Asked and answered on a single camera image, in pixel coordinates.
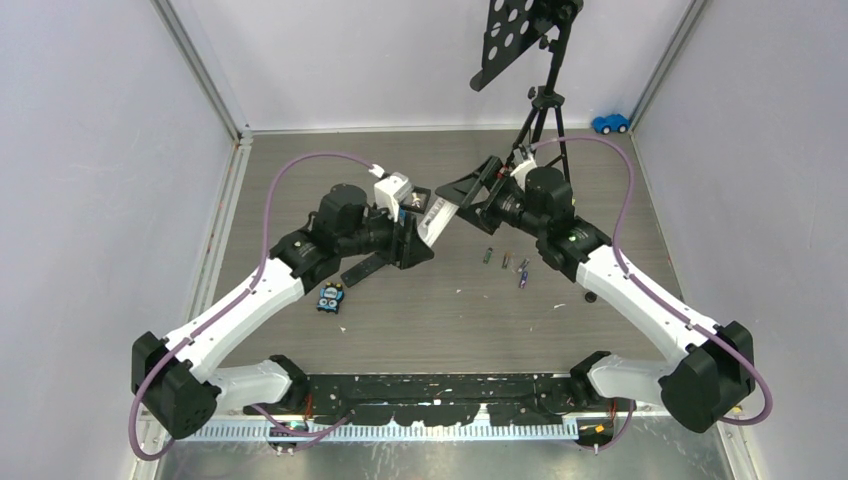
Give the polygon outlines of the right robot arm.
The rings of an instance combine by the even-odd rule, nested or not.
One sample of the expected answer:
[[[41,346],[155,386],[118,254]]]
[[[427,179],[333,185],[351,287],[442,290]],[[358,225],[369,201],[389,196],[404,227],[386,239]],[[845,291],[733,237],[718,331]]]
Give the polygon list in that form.
[[[561,171],[509,172],[500,163],[436,190],[458,217],[488,233],[507,224],[536,240],[543,262],[606,301],[660,352],[659,361],[598,351],[571,370],[571,397],[584,410],[609,398],[663,407],[680,425],[703,433],[751,395],[752,334],[695,312],[636,268],[603,231],[579,217]]]

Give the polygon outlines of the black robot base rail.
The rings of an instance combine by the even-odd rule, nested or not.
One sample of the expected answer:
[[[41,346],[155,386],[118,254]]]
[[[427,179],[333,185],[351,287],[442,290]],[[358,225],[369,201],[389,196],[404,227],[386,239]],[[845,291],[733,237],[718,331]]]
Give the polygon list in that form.
[[[307,374],[275,403],[249,402],[242,413],[294,415],[319,424],[466,426],[480,414],[491,425],[553,425],[572,413],[627,416],[634,401],[605,398],[581,373]]]

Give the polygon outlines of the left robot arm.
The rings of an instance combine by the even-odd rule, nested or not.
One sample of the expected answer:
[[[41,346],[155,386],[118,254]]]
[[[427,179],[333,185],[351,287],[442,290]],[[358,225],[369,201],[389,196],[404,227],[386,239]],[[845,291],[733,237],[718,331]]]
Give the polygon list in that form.
[[[370,202],[357,186],[333,186],[307,224],[265,246],[256,269],[211,308],[163,337],[147,332],[134,342],[135,400],[173,439],[192,436],[220,412],[257,405],[293,414],[305,405],[309,382],[287,357],[242,367],[221,363],[314,289],[330,290],[322,305],[336,310],[342,289],[329,279],[343,259],[371,254],[398,269],[433,259],[432,246],[456,206],[431,201],[429,190],[399,174],[378,180],[374,194]]]

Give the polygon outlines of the white remote control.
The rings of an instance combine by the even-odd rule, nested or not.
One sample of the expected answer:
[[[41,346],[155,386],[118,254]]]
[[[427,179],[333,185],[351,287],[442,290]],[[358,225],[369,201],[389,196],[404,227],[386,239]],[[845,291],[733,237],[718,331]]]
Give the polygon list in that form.
[[[417,233],[427,247],[432,247],[454,218],[459,206],[437,197],[417,227]]]

